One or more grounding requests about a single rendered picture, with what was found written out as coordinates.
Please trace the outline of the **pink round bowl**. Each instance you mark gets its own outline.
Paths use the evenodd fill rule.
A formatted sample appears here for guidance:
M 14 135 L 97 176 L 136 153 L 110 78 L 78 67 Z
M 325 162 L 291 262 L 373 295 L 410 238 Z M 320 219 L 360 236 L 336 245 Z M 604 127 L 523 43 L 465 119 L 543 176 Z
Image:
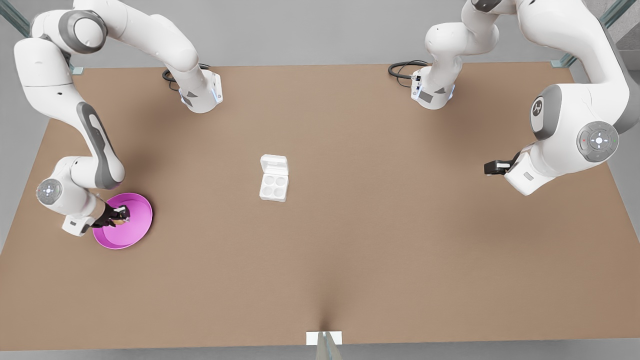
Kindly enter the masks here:
M 120 193 L 107 201 L 111 207 L 125 205 L 129 221 L 116 227 L 93 228 L 96 241 L 107 249 L 125 249 L 140 241 L 153 223 L 150 202 L 138 193 Z

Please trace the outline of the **silver frame post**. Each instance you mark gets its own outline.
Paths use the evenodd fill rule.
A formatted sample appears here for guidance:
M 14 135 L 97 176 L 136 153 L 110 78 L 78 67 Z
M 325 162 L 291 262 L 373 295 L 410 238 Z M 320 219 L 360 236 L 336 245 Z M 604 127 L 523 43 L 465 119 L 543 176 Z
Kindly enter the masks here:
M 583 70 L 589 72 L 596 66 L 606 66 L 605 60 L 614 60 L 623 69 L 632 70 L 627 61 L 626 50 L 620 48 L 619 41 L 610 32 L 610 25 L 619 20 L 633 6 L 636 12 L 631 13 L 630 19 L 634 21 L 633 27 L 640 24 L 640 2 L 638 0 L 612 0 L 609 7 L 600 17 L 593 16 L 591 5 L 598 5 L 601 0 L 582 0 L 586 10 L 572 24 L 571 36 L 575 36 L 574 44 L 563 45 L 560 50 L 566 54 L 559 60 L 551 61 L 553 68 L 569 68 L 575 61 L 579 61 Z
M 31 31 L 31 23 L 30 21 L 23 16 L 23 14 L 18 11 L 13 4 L 9 2 L 9 0 L 0 0 L 0 15 L 7 20 L 7 22 L 12 25 L 20 34 L 22 34 L 25 38 L 29 38 Z M 75 67 L 71 64 L 71 55 L 62 51 L 66 59 L 66 63 L 70 68 L 72 75 L 82 75 L 83 67 Z
M 343 344 L 342 331 L 306 332 L 306 346 L 316 346 L 315 360 L 343 360 L 338 346 Z

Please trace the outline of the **white egg box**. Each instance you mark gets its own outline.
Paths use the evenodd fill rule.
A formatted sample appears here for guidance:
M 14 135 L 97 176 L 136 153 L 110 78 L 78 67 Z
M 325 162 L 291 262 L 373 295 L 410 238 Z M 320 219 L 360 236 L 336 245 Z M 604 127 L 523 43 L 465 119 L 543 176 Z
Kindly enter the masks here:
M 266 201 L 286 202 L 290 172 L 285 156 L 266 154 L 260 158 L 263 170 L 259 196 Z

